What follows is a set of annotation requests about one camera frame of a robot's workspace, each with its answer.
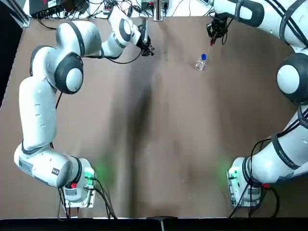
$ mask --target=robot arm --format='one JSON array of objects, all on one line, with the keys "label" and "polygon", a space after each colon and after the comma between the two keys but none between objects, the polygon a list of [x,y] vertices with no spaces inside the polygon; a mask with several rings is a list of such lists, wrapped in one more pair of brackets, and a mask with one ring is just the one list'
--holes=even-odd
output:
[{"label": "robot arm", "polygon": [[252,159],[237,158],[227,171],[233,207],[250,206],[251,199],[258,206],[261,184],[308,173],[308,1],[210,0],[209,4],[215,10],[213,22],[207,25],[211,45],[228,31],[227,19],[231,18],[277,36],[295,51],[280,65],[277,83],[288,99],[299,104],[298,111],[262,151]]},{"label": "robot arm", "polygon": [[153,55],[147,28],[137,27],[119,9],[105,12],[112,33],[102,42],[95,24],[75,21],[61,24],[56,46],[39,46],[32,55],[30,74],[19,89],[23,141],[14,162],[26,174],[45,184],[62,188],[68,201],[88,204],[95,172],[83,158],[68,156],[50,148],[56,136],[56,91],[74,94],[83,83],[82,57],[118,58],[131,42],[142,55]]}]

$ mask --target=water bottle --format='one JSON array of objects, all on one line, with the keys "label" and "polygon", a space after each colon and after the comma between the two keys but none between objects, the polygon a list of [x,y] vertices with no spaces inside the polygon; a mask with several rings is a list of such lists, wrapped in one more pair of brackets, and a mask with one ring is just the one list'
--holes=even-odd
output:
[{"label": "water bottle", "polygon": [[202,71],[204,69],[205,66],[205,61],[206,61],[206,54],[202,54],[200,59],[198,60],[198,62],[196,63],[195,68],[198,71]]}]

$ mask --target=black cable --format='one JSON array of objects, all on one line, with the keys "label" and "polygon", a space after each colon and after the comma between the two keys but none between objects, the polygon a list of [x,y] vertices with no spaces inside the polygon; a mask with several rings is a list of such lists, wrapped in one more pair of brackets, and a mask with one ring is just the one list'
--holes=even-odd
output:
[{"label": "black cable", "polygon": [[[101,195],[101,197],[103,198],[103,200],[106,202],[106,197],[105,197],[105,195],[104,195],[99,189],[97,189],[97,188],[94,188],[94,190],[95,190],[96,192],[98,192],[98,193]],[[112,210],[111,210],[111,208],[110,208],[110,205],[109,205],[108,203],[105,203],[105,204],[106,204],[108,210],[112,213],[111,215],[113,216],[113,218],[114,218],[114,219],[117,219],[116,215],[113,214],[113,212],[112,212]]]},{"label": "black cable", "polygon": [[184,0],[181,0],[181,1],[178,3],[178,5],[176,6],[176,8],[175,8],[173,14],[171,15],[171,17],[174,15],[174,13],[175,13],[175,11],[177,10],[178,6],[179,6],[179,5],[181,4],[181,2],[183,2],[183,1],[184,1]]},{"label": "black cable", "polygon": [[270,217],[270,218],[275,218],[275,217],[277,217],[279,209],[280,209],[280,198],[279,198],[279,195],[278,195],[276,189],[270,187],[270,188],[266,188],[266,190],[272,191],[274,193],[275,197],[276,197],[275,211],[274,211],[273,215],[271,215],[271,217]]},{"label": "black cable", "polygon": [[[303,116],[305,118],[307,118],[308,116],[308,108],[303,112]],[[287,127],[284,131],[280,132],[277,134],[277,137],[280,138],[286,134],[288,134],[289,132],[293,131],[295,128],[297,128],[299,126],[299,122],[298,119],[296,119],[292,124],[289,125],[289,127]]]},{"label": "black cable", "polygon": [[213,6],[211,6],[211,8],[203,16],[207,16],[207,14],[210,13],[212,8],[213,8]]},{"label": "black cable", "polygon": [[139,56],[141,55],[141,53],[142,53],[142,51],[140,51],[140,53],[138,54],[138,56],[136,57],[136,58],[134,58],[133,60],[130,60],[130,61],[128,61],[128,62],[117,62],[117,61],[114,61],[114,60],[112,60],[112,59],[110,59],[110,58],[107,58],[109,61],[111,61],[111,62],[113,62],[113,63],[115,63],[115,64],[129,64],[129,63],[132,63],[133,61],[135,61],[136,59],[138,59],[139,58]]},{"label": "black cable", "polygon": [[252,149],[252,151],[251,151],[251,154],[250,154],[250,178],[249,178],[249,182],[247,183],[245,189],[243,190],[243,193],[242,193],[242,195],[241,195],[241,198],[240,198],[240,200],[238,201],[238,203],[237,203],[235,209],[234,209],[234,210],[232,211],[232,213],[230,214],[229,218],[231,218],[231,217],[233,216],[233,214],[236,212],[236,210],[237,210],[238,206],[240,205],[240,202],[241,202],[241,200],[242,200],[242,198],[243,198],[243,196],[244,196],[245,191],[247,190],[248,186],[249,186],[249,185],[251,184],[251,182],[252,182],[252,179],[251,179],[251,176],[252,176],[252,165],[251,165],[251,160],[252,160],[252,156],[253,156],[254,150],[255,150],[256,146],[257,146],[259,143],[262,143],[262,142],[265,142],[265,141],[270,141],[270,139],[269,139],[269,138],[266,138],[266,139],[264,139],[264,140],[258,141],[257,143],[255,143],[255,145],[254,145],[254,147],[253,147],[253,149]]},{"label": "black cable", "polygon": [[233,216],[233,214],[236,212],[236,210],[237,210],[237,208],[239,207],[240,202],[241,202],[241,200],[242,200],[242,198],[243,198],[243,196],[244,196],[244,193],[245,193],[246,189],[248,188],[248,185],[249,185],[249,184],[246,184],[246,187],[244,188],[244,191],[243,191],[243,193],[242,193],[242,195],[241,195],[241,198],[240,198],[239,202],[237,203],[236,207],[235,207],[234,210],[231,212],[231,214],[229,215],[228,218],[231,218],[231,217]]},{"label": "black cable", "polygon": [[56,103],[56,110],[57,110],[57,108],[58,108],[58,105],[59,105],[59,102],[60,102],[61,97],[62,97],[62,92],[60,93],[59,98],[58,98],[58,100],[57,100],[57,103]]},{"label": "black cable", "polygon": [[257,206],[253,207],[250,211],[250,214],[249,214],[249,210],[248,210],[248,216],[252,216],[262,205],[263,201],[264,201],[264,198],[266,196],[266,189],[264,187],[261,187],[261,196],[260,196],[260,202]]},{"label": "black cable", "polygon": [[38,19],[38,22],[45,28],[49,29],[49,30],[56,30],[57,28],[55,27],[51,27],[51,26],[47,26],[45,24],[42,23],[42,20],[41,19]]},{"label": "black cable", "polygon": [[[94,180],[97,181],[97,182],[99,183],[100,188],[102,189],[102,193],[104,194],[104,196],[106,196],[105,190],[104,190],[104,188],[103,188],[101,182],[100,182],[98,179],[96,179],[96,178],[94,178]],[[110,206],[112,212],[109,211],[108,206],[107,206],[107,203],[109,203],[109,206]],[[111,203],[110,194],[108,194],[108,201],[105,200],[105,206],[106,206],[106,212],[107,212],[108,219],[110,219],[111,213],[115,214],[114,208],[113,208],[112,203]]]},{"label": "black cable", "polygon": [[93,13],[88,12],[89,15],[88,15],[86,18],[88,18],[88,19],[90,19],[90,18],[96,18],[96,15],[102,12],[102,11],[99,12],[98,9],[101,7],[101,5],[102,5],[103,3],[104,3],[104,5],[105,5],[105,1],[104,1],[104,0],[101,1],[101,2],[98,4],[99,6],[96,8],[96,10],[95,10]]},{"label": "black cable", "polygon": [[131,0],[122,0],[122,1],[116,1],[116,2],[120,2],[120,3],[121,3],[121,4],[120,4],[121,9],[120,9],[120,10],[127,16],[126,10],[129,9],[129,8],[127,8],[126,10],[123,10],[122,4],[123,4],[124,2],[127,2],[127,3],[130,4],[130,7],[132,7],[132,6],[133,6],[132,1],[131,1]]},{"label": "black cable", "polygon": [[[265,0],[269,5],[271,5],[271,7],[277,12],[277,14],[279,14],[279,16],[281,18],[283,18],[283,13],[281,13],[281,11],[279,11],[277,9],[277,7],[270,1],[270,0]],[[298,33],[294,30],[294,28],[291,26],[290,22],[292,22],[293,26],[297,29]],[[287,25],[289,26],[289,28],[291,29],[291,31],[294,33],[294,35],[307,47],[308,46],[308,41],[306,39],[306,37],[304,36],[303,32],[299,29],[299,27],[297,26],[297,24],[294,22],[294,20],[292,19],[292,17],[290,17],[289,21],[287,22]]]},{"label": "black cable", "polygon": [[[280,4],[280,2],[278,2],[277,0],[273,0],[273,2],[280,7],[280,9],[283,11],[283,13],[286,12],[285,8]],[[302,39],[304,40],[304,45],[306,47],[308,47],[308,40],[305,37],[305,35],[303,34],[303,32],[301,31],[301,29],[298,27],[298,25],[294,22],[293,18],[290,17],[289,20],[291,21],[292,25],[294,26],[294,28],[298,31],[298,33],[300,34],[300,36],[302,37]]]},{"label": "black cable", "polygon": [[188,3],[188,9],[189,9],[189,17],[191,16],[191,0],[189,0],[189,3]]},{"label": "black cable", "polygon": [[111,203],[111,198],[110,198],[110,193],[109,193],[108,188],[107,188],[108,193],[106,193],[104,187],[103,187],[102,184],[101,184],[101,182],[100,182],[97,178],[94,178],[94,180],[97,181],[98,184],[100,185],[100,188],[102,189],[103,194],[104,194],[105,196],[107,195],[108,201],[105,201],[105,203],[106,203],[106,202],[109,203],[110,208],[111,208],[111,211],[112,211],[113,214],[115,215],[115,211],[114,211],[114,208],[113,208],[112,203]]},{"label": "black cable", "polygon": [[[59,95],[59,98],[58,98],[58,100],[57,100],[57,103],[56,103],[56,110],[57,110],[57,108],[58,108],[58,105],[59,105],[59,102],[60,102],[60,99],[61,99],[61,96],[62,96],[62,92],[60,93],[60,95]],[[53,143],[52,142],[50,142],[50,147],[52,148],[52,149],[54,149],[54,147],[53,147]]]},{"label": "black cable", "polygon": [[222,45],[225,45],[226,42],[227,42],[227,38],[228,38],[228,29],[229,29],[229,26],[230,26],[230,24],[231,24],[232,21],[233,21],[233,19],[231,19],[231,20],[229,21],[228,25],[226,26],[227,32],[226,32],[226,33],[222,36],[222,38],[221,38],[221,43],[222,43]]},{"label": "black cable", "polygon": [[[62,197],[61,197],[60,188],[58,188],[58,193],[59,193],[60,199],[59,199],[58,217],[57,217],[57,218],[58,218],[59,221],[64,221],[64,220],[67,220],[67,219],[69,218],[69,216],[68,216],[68,214],[67,214],[66,206],[65,206],[65,197],[64,197],[64,193],[63,193],[63,197],[64,197],[64,202],[63,202]],[[62,203],[62,205],[64,206],[64,211],[65,211],[65,214],[66,214],[66,219],[60,219],[60,217],[59,217],[59,215],[60,215],[61,203]]]}]

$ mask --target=bottle cap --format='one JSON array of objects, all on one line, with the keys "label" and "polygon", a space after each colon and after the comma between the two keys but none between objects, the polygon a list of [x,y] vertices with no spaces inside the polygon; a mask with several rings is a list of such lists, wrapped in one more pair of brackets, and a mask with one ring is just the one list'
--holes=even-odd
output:
[{"label": "bottle cap", "polygon": [[206,59],[206,54],[202,54],[202,55],[201,55],[201,59],[202,59],[202,60],[205,60],[205,59]]}]

